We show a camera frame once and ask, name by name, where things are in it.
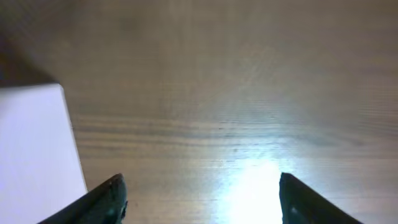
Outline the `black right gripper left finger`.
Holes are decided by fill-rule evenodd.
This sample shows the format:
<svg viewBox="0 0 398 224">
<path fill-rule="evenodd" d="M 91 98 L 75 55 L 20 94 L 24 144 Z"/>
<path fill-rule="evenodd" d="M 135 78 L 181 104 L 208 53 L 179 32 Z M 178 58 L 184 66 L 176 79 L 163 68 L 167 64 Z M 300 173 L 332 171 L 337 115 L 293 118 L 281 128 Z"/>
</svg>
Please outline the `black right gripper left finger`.
<svg viewBox="0 0 398 224">
<path fill-rule="evenodd" d="M 116 174 L 39 224 L 122 224 L 127 204 L 124 176 Z"/>
</svg>

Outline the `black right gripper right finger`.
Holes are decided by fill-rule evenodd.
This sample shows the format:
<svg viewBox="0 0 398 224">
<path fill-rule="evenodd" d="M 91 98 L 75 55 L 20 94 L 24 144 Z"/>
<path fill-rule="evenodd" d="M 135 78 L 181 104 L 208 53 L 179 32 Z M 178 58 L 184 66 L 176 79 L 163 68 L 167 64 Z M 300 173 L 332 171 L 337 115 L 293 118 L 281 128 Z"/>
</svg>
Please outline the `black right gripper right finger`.
<svg viewBox="0 0 398 224">
<path fill-rule="evenodd" d="M 283 224 L 361 224 L 290 173 L 281 173 Z"/>
</svg>

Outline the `white cardboard box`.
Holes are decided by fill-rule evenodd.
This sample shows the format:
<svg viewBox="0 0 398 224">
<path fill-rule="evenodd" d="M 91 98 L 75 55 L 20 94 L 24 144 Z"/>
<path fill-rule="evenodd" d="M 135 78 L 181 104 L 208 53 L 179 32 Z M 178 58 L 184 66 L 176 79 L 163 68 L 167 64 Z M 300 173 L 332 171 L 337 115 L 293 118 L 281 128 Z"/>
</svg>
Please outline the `white cardboard box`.
<svg viewBox="0 0 398 224">
<path fill-rule="evenodd" d="M 62 86 L 1 89 L 1 223 L 38 223 L 86 192 Z"/>
</svg>

